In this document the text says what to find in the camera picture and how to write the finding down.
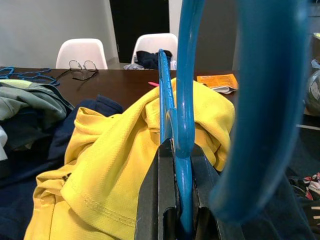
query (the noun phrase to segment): doorway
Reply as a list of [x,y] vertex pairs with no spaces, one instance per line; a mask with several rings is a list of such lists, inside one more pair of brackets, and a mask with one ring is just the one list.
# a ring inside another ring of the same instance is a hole
[[110,0],[120,63],[130,63],[137,39],[169,33],[168,0]]

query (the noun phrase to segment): blue plastic hanger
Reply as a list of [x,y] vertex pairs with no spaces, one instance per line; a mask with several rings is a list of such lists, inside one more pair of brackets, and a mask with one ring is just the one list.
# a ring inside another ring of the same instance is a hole
[[[173,138],[182,205],[180,222],[186,238],[191,238],[193,229],[192,81],[203,7],[204,0],[182,2],[177,108],[167,58],[159,51],[160,139],[163,142]],[[241,68],[235,138],[210,201],[215,216],[241,223],[263,208],[272,196],[297,137],[296,124],[301,120],[306,89],[307,1],[238,0],[238,16]]]
[[193,233],[192,169],[190,154],[195,143],[193,75],[196,45],[204,0],[182,2],[177,59],[177,108],[175,108],[169,65],[159,51],[160,140],[173,138],[176,180],[181,203],[181,231],[185,238]]
[[0,69],[0,79],[16,78],[21,80],[28,80],[38,83],[49,83],[50,85],[58,86],[60,83],[52,76],[43,75],[49,73],[51,68],[44,68],[38,71],[27,71],[15,73],[13,66],[6,66]]

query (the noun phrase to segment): orange paper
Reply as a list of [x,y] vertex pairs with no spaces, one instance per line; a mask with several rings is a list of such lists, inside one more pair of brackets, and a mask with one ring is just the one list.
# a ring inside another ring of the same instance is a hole
[[238,82],[232,73],[226,75],[197,76],[196,79],[199,83],[205,84],[211,89],[217,87],[238,89]]

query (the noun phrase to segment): yellow shirt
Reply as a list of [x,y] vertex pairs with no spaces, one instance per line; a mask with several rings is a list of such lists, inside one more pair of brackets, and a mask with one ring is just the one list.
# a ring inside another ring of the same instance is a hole
[[[172,81],[176,94],[176,81]],[[193,84],[195,143],[219,171],[230,146],[235,109]],[[140,186],[160,145],[159,88],[123,114],[80,108],[64,166],[37,176],[26,240],[134,239]]]

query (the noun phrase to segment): white plastic chair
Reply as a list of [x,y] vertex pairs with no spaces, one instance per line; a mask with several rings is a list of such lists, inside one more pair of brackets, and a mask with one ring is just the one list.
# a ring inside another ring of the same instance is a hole
[[168,50],[172,53],[172,60],[177,60],[178,39],[172,33],[146,34],[138,38],[132,54],[131,64],[134,64],[134,56],[137,51],[146,51],[151,54],[159,49]]
[[108,69],[104,46],[99,39],[78,38],[65,41],[56,58],[56,69],[69,69],[69,61],[76,60],[81,65],[86,60],[94,62],[97,69]]

